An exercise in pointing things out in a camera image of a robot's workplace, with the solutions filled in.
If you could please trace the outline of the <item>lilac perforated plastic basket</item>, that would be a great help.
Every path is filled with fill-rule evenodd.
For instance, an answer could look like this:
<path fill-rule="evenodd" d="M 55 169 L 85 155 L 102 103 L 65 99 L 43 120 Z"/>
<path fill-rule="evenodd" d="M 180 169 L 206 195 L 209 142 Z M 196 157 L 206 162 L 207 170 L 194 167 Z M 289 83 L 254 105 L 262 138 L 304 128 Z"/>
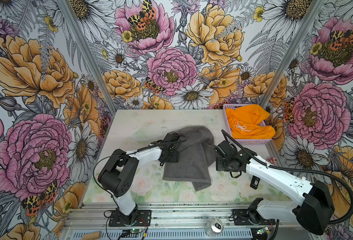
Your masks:
<path fill-rule="evenodd" d="M 231 134 L 231 130 L 228 124 L 228 120 L 227 120 L 227 115 L 226 115 L 226 111 L 225 109 L 236 109 L 242 106 L 247 106 L 247 105 L 242 105 L 242 104 L 225 104 L 223 105 L 223 110 L 224 110 L 224 119 L 225 119 L 225 124 L 226 124 L 226 132 L 228 134 L 230 134 L 230 136 L 232 137 Z M 265 124 L 265 120 L 260 124 L 260 126 L 267 126 Z M 242 145 L 265 145 L 268 141 L 270 141 L 271 139 L 268 140 L 255 140 L 255 139 L 235 139 L 238 143 L 242 144 Z"/>

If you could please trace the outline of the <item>grey terry towel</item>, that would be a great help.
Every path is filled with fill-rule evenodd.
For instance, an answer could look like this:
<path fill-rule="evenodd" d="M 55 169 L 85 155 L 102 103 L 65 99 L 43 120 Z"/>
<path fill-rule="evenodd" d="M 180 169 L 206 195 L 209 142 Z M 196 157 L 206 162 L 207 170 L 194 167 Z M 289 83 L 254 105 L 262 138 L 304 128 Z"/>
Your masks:
<path fill-rule="evenodd" d="M 179 161 L 166 163 L 164 181 L 190 182 L 196 192 L 211 186 L 209 167 L 218 157 L 212 132 L 204 126 L 189 126 L 175 131 L 187 140 L 178 147 Z"/>

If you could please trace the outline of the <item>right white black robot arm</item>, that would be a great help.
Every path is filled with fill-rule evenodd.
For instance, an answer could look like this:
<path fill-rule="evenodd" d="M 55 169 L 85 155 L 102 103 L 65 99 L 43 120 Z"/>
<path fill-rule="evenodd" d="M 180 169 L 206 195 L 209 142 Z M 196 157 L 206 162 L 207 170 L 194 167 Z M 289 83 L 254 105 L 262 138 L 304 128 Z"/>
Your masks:
<path fill-rule="evenodd" d="M 255 152 L 249 149 L 238 150 L 227 141 L 221 142 L 215 150 L 219 155 L 217 171 L 247 173 L 254 177 L 252 185 L 262 180 L 290 198 L 288 202 L 256 198 L 242 214 L 242 219 L 255 225 L 263 220 L 293 222 L 315 235 L 324 233 L 335 207 L 323 182 L 313 183 L 306 178 L 300 179 L 286 171 L 277 170 Z"/>

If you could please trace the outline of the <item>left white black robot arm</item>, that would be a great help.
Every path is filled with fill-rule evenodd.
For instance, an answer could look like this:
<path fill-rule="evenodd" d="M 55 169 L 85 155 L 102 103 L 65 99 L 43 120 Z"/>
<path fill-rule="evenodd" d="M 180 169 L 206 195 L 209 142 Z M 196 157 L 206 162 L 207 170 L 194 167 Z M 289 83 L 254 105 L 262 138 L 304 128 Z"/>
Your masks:
<path fill-rule="evenodd" d="M 97 184 L 108 192 L 117 205 L 117 212 L 126 218 L 136 218 L 137 204 L 128 192 L 139 166 L 152 161 L 177 163 L 179 146 L 187 137 L 178 133 L 167 134 L 164 139 L 134 151 L 115 150 L 99 172 Z"/>

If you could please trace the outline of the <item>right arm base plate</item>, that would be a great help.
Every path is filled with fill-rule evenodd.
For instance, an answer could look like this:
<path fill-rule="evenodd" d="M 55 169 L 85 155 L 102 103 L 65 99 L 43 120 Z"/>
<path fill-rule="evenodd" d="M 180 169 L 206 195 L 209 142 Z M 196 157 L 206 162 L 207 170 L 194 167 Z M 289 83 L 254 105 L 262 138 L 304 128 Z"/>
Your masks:
<path fill-rule="evenodd" d="M 232 214 L 229 217 L 229 221 L 233 222 L 235 226 L 272 226 L 276 224 L 275 220 L 263 219 L 257 211 L 250 212 L 248 209 L 232 209 Z"/>

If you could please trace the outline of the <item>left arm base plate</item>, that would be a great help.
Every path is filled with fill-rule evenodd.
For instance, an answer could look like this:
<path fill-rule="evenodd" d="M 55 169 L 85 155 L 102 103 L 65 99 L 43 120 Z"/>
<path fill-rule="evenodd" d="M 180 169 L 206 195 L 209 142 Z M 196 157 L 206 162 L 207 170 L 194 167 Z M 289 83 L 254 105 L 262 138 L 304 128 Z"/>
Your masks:
<path fill-rule="evenodd" d="M 129 216 L 119 210 L 112 211 L 109 227 L 149 227 L 151 223 L 151 210 L 134 210 Z"/>

